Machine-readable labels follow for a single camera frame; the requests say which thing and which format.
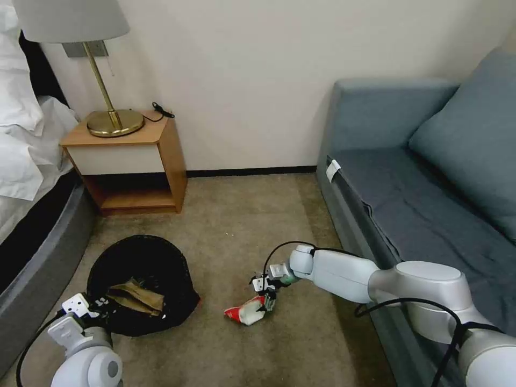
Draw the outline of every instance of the lamp stem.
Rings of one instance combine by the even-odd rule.
[[[104,84],[104,81],[102,80],[101,74],[97,67],[97,62],[95,61],[95,57],[91,53],[90,46],[88,45],[88,42],[82,42],[82,46],[84,47],[84,50],[86,51],[86,55],[88,56],[88,59],[90,60],[90,65],[93,70],[93,73],[95,74],[95,78],[97,79],[98,85],[101,88],[102,95],[104,96],[104,100],[106,101],[107,105],[107,112],[109,114],[109,118],[111,119],[111,123],[113,126],[121,130],[122,123],[120,121],[120,117],[118,116],[117,111],[114,109],[113,104],[111,103],[111,100],[109,98],[108,91],[106,90],[106,85]]]

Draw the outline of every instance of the black cable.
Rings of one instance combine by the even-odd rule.
[[[147,117],[145,114],[142,114],[142,116],[146,119],[146,120],[149,120],[150,122],[159,122],[163,119],[164,115],[161,115],[160,118],[158,118],[157,120],[153,120],[152,118],[149,118]]]
[[[492,325],[487,325],[487,324],[480,324],[479,322],[470,321],[470,322],[465,322],[463,324],[463,323],[461,323],[460,317],[450,308],[448,308],[444,305],[441,305],[437,302],[426,300],[423,298],[414,298],[414,297],[396,298],[393,300],[379,303],[379,304],[372,306],[371,308],[365,309],[363,311],[360,311],[360,309],[362,307],[364,307],[365,304],[360,304],[359,306],[356,307],[354,314],[355,314],[355,317],[362,317],[362,316],[365,316],[366,314],[370,314],[371,312],[374,312],[375,310],[378,310],[384,306],[388,306],[388,305],[392,305],[392,304],[407,303],[407,302],[417,302],[417,303],[421,303],[421,304],[428,304],[428,305],[438,307],[439,309],[444,310],[445,312],[450,314],[450,316],[452,316],[453,319],[455,320],[455,329],[454,329],[453,335],[451,337],[451,343],[448,346],[448,349],[446,350],[444,356],[442,357],[441,362],[439,363],[437,371],[434,375],[434,379],[432,380],[431,387],[437,387],[437,385],[439,384],[439,380],[441,379],[442,375],[445,372],[446,366],[448,365],[448,362],[450,361],[450,359],[453,355],[453,351],[455,350],[457,345],[459,345],[462,342],[465,333],[469,329],[486,329],[489,331],[496,331],[496,332],[503,333],[498,327],[495,327]]]
[[[159,104],[157,104],[155,102],[152,103],[152,107],[154,108],[155,111],[157,111],[158,113],[161,113],[161,117],[158,118],[157,120],[155,120],[155,119],[147,117],[145,114],[142,114],[142,116],[146,120],[149,120],[150,122],[159,122],[159,121],[161,121],[163,119],[163,117],[168,117],[168,118],[175,118],[176,117],[175,114],[166,111],[164,108],[161,107],[161,105],[159,105]]]
[[[312,246],[315,248],[315,245],[312,244],[312,243],[308,243],[308,242],[303,242],[303,241],[288,241],[288,242],[284,242],[278,246],[276,246],[274,248],[274,250],[272,250],[269,254],[269,256],[267,257],[267,259],[265,260],[265,264],[263,265],[263,273],[262,273],[262,279],[263,281],[265,281],[265,272],[267,271],[267,263],[269,263],[269,260],[270,258],[274,255],[274,253],[280,248],[280,247],[283,247],[285,245],[290,245],[291,243],[301,243],[302,245],[309,245],[309,246]]]
[[[27,344],[23,352],[21,353],[20,360],[18,360],[18,365],[16,366],[16,386],[17,387],[23,387],[22,385],[22,365],[23,361],[25,360],[25,356],[27,356],[28,350],[31,349],[32,345],[36,341],[36,339],[39,337],[39,335],[46,329],[48,326],[56,321],[58,318],[61,318],[65,315],[65,312],[63,310],[60,310],[55,314],[54,317],[52,317],[49,321],[43,324],[41,328],[36,332],[34,337],[31,339],[31,341]]]

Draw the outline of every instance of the white wall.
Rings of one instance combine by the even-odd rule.
[[[314,165],[337,78],[462,78],[516,15],[514,0],[119,1],[132,31],[99,60],[112,100],[172,109],[190,170]],[[72,108],[103,109],[87,60],[44,49]]]

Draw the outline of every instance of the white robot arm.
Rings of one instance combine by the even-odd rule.
[[[281,284],[289,285],[299,279],[310,280],[330,293],[360,304],[424,299],[451,310],[462,324],[472,321],[491,326],[475,308],[464,273],[437,263],[410,261],[380,270],[364,258],[299,245],[288,262],[269,266],[266,277],[254,279],[253,286],[258,292],[265,290],[274,295]],[[452,342],[457,322],[449,312],[417,302],[409,302],[407,310],[416,332],[440,343]],[[458,362],[467,387],[516,384],[515,338],[490,329],[472,328],[460,344]]]
[[[111,335],[98,326],[84,329],[81,317],[91,312],[82,294],[63,303],[67,314],[48,329],[56,343],[66,349],[66,361],[57,370],[51,387],[121,387],[122,360],[112,349]]]

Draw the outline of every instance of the nightstand drawer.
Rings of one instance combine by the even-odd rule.
[[[157,145],[68,147],[82,175],[165,172]]]

